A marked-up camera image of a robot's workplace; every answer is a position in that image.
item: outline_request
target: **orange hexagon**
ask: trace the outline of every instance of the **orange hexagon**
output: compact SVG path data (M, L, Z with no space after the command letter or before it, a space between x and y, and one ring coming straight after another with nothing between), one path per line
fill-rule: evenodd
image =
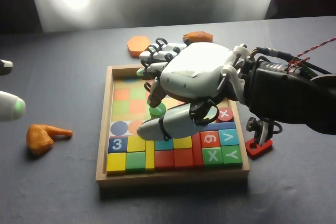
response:
M151 44L146 36L134 36L127 42L128 50L132 57L138 58Z

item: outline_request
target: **robotic arm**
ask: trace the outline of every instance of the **robotic arm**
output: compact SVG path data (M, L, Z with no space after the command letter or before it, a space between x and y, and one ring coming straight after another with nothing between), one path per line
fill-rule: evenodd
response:
M13 63L0 60L0 76L9 74L12 71ZM26 110L25 102L10 93L0 91L0 122L7 122L20 119Z
M260 145L282 131L278 122L336 134L336 75L307 62L293 67L272 63L265 56L291 63L296 59L269 48L249 52L244 44L231 51L210 42L173 44L162 38L155 42L140 54L143 68L137 72L142 79L154 79L152 85L145 84L150 92L148 105L158 106L166 95L185 104L144 122L138 129L143 139L167 141L201 131L218 117L216 105L224 98L239 101L259 117L250 118L246 128L255 131ZM265 56L256 60L256 54ZM217 114L205 119L211 107Z

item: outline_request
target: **wooden puzzle board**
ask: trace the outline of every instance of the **wooden puzzle board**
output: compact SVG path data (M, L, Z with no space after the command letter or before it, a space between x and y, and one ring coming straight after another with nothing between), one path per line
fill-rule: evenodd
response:
M218 107L229 107L236 124L241 153L241 166L220 168L190 168L144 171L136 174L108 174L107 159L110 138L136 135L138 126L150 119L149 106L146 103L148 92L136 78L141 65L108 67L104 103L101 120L96 181L101 187L147 185L158 183L197 182L205 180L228 180L246 178L249 172L248 158L235 102L224 100ZM172 108L182 102L166 97L162 101L166 108Z

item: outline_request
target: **blue block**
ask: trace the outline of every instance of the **blue block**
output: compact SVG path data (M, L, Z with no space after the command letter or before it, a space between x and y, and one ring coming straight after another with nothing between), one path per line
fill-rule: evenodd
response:
M227 123L210 123L208 124L202 131L219 131L226 129L235 129L235 122L227 122Z
M221 146L239 145L239 139L236 129L219 130L219 139Z
M168 141L155 141L155 150L163 151L163 150L172 150L174 148L174 142L172 139Z
M109 153L126 152L127 140L127 137L110 137Z

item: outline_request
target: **table surface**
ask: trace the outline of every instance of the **table surface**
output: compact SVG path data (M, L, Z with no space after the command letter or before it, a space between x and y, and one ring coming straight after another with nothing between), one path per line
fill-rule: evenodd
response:
M0 88L27 104L23 119L0 124L0 223L335 223L336 137L305 125L283 125L272 152L250 161L246 183L100 193L94 176L107 66L138 62L127 52L132 36L180 42L196 30L230 49L245 43L297 54L334 37L336 16L0 36L0 58L14 63ZM310 62L335 72L335 49L330 43L311 52ZM252 114L238 109L247 141ZM31 124L74 135L32 159Z

